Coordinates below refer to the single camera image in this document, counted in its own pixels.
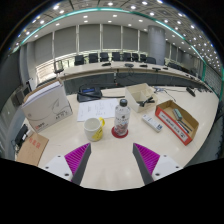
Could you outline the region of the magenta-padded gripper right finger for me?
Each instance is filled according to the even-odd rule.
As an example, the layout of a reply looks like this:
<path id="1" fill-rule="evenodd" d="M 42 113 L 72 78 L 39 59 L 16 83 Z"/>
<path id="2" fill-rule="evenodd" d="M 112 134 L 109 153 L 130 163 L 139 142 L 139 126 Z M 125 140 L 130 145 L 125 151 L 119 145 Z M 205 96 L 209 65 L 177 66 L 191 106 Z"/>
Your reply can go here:
<path id="1" fill-rule="evenodd" d="M 145 185 L 182 169 L 168 155 L 159 155 L 137 143 L 133 144 L 133 155 L 137 161 Z"/>

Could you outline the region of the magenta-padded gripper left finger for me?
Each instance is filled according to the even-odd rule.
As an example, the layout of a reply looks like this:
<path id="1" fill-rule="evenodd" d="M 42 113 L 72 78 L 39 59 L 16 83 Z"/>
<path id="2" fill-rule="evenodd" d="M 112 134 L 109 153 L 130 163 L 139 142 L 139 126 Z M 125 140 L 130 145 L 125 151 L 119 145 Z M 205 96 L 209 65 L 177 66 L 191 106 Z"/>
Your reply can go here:
<path id="1" fill-rule="evenodd" d="M 66 155 L 57 155 L 43 170 L 80 185 L 91 154 L 91 144 L 84 144 Z"/>

